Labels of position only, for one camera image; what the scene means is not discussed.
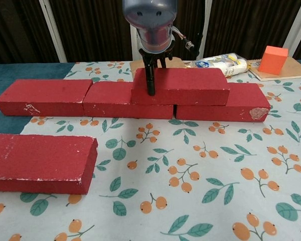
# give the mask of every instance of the floral tablecloth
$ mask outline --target floral tablecloth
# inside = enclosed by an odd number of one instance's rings
[[[132,81],[129,62],[65,77],[87,78]],[[97,137],[92,183],[85,196],[0,193],[0,241],[301,240],[301,79],[228,81],[259,84],[264,123],[32,118],[22,134]]]

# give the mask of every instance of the orange cube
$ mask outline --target orange cube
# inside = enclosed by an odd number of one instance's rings
[[[288,49],[267,46],[258,71],[279,75],[286,61]]]

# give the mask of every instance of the book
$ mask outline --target book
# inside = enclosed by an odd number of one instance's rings
[[[248,60],[249,71],[260,81],[301,78],[301,64],[292,57],[287,57],[279,75],[259,72],[260,63],[261,59]]]

